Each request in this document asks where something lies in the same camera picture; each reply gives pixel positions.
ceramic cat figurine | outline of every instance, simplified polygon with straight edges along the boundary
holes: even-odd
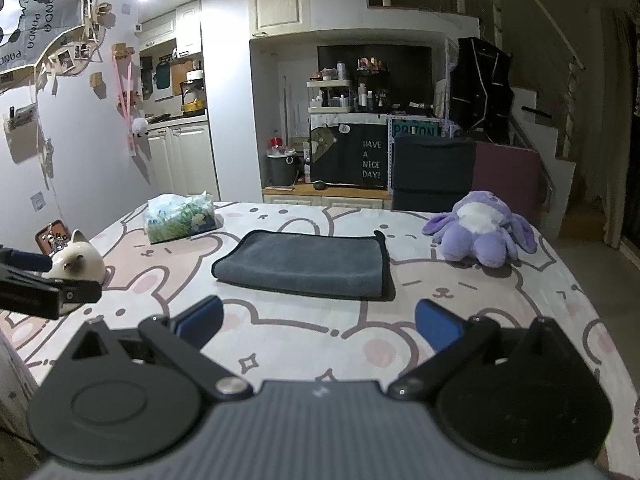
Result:
[[[71,235],[69,244],[53,254],[52,259],[52,269],[43,274],[45,278],[103,283],[107,274],[102,256],[78,229]],[[60,314],[68,314],[78,306],[78,303],[67,303],[63,305]]]

purple stuffed bunny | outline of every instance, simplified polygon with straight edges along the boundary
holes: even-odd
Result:
[[[458,262],[474,256],[487,267],[501,267],[507,256],[518,259],[514,238],[527,253],[535,253],[538,248],[529,222],[512,213],[489,191],[472,191],[453,206],[451,213],[440,213],[429,220],[422,232],[433,235],[445,260]]]

upper cabinet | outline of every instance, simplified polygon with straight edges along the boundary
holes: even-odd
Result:
[[[142,24],[140,50],[145,50],[157,44],[171,41],[175,38],[175,13],[170,12]]]
[[[200,0],[175,9],[175,43],[178,57],[202,52]]]
[[[311,30],[309,0],[249,0],[253,38]]]

white pom-pom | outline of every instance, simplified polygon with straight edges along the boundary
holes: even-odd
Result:
[[[149,123],[146,122],[144,117],[136,117],[131,123],[131,131],[134,135],[140,136],[146,134],[149,129]]]

wall socket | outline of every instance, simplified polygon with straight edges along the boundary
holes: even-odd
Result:
[[[31,197],[31,204],[34,211],[40,211],[45,206],[44,195],[41,191]]]

